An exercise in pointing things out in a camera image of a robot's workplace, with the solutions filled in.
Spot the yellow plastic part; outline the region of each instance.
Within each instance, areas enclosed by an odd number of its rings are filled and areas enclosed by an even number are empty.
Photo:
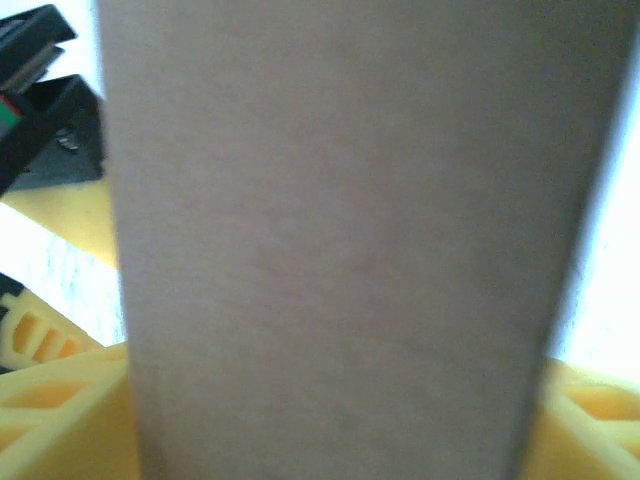
[[[640,390],[555,363],[521,480],[640,479]]]
[[[117,268],[106,180],[8,192],[2,202],[72,245]]]
[[[96,350],[102,345],[28,289],[5,293],[0,322],[0,365],[18,370]]]
[[[124,344],[0,376],[0,480],[138,478]]]

